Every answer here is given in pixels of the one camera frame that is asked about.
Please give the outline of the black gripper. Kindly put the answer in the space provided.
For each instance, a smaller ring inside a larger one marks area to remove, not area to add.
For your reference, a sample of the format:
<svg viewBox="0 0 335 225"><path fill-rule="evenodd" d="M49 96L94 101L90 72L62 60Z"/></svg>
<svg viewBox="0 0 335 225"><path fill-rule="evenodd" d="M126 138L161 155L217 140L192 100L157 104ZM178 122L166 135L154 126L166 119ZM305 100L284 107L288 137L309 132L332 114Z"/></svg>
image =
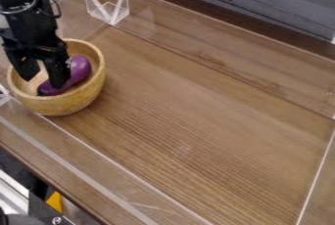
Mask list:
<svg viewBox="0 0 335 225"><path fill-rule="evenodd" d="M8 60L24 81L40 72L43 61L53 88L62 88L71 77L67 44L58 36L55 13L49 3L0 4L0 15L8 26L0 30Z"/></svg>

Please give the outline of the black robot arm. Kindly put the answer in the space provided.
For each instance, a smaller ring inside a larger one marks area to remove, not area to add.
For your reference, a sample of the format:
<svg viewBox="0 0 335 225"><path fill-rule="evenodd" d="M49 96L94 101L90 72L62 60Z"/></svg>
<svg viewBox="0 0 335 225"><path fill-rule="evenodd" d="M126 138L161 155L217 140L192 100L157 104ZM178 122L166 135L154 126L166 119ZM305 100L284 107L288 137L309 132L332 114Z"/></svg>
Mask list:
<svg viewBox="0 0 335 225"><path fill-rule="evenodd" d="M67 43L58 36L55 0L0 0L0 16L7 25L0 26L0 38L9 63L24 81L40 72L43 62L49 83L60 88L71 78L67 65Z"/></svg>

